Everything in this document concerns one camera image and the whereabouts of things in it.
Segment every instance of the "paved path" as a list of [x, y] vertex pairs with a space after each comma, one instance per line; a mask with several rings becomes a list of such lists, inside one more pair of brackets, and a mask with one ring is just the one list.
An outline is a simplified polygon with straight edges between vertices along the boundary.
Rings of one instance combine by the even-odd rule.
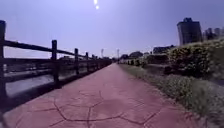
[[12, 128], [198, 128], [194, 116], [112, 64], [5, 114]]

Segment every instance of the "red brick pavement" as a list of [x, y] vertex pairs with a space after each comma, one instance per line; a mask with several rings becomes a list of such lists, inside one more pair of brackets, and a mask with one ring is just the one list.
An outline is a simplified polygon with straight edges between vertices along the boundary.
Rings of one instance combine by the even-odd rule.
[[11, 128], [201, 128], [201, 121], [112, 64], [4, 115]]

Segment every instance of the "grass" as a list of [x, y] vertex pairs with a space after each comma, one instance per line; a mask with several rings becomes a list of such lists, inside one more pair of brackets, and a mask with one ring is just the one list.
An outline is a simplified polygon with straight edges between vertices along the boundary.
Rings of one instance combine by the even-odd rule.
[[128, 73], [159, 88], [185, 108], [224, 128], [224, 87], [179, 75], [155, 75], [135, 66], [121, 65]]

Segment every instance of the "sky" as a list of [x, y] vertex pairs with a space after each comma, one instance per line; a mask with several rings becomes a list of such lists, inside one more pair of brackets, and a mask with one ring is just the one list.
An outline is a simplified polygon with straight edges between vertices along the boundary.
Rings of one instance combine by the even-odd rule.
[[[200, 21], [202, 30], [224, 27], [223, 0], [0, 0], [6, 40], [81, 54], [117, 56], [178, 45], [177, 23]], [[6, 57], [47, 57], [44, 52], [5, 48]]]

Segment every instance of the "tree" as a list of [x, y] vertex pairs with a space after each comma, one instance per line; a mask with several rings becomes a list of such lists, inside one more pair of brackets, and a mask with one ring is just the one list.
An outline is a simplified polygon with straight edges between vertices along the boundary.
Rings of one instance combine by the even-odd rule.
[[121, 55], [121, 57], [120, 57], [120, 59], [124, 59], [124, 60], [126, 60], [126, 59], [128, 59], [128, 58], [129, 58], [128, 54], [123, 54], [123, 55]]
[[141, 56], [143, 56], [143, 53], [141, 53], [140, 51], [132, 52], [132, 53], [129, 55], [129, 57], [130, 57], [130, 58], [133, 58], [133, 59], [135, 59], [135, 58], [139, 58], [139, 57], [141, 57]]

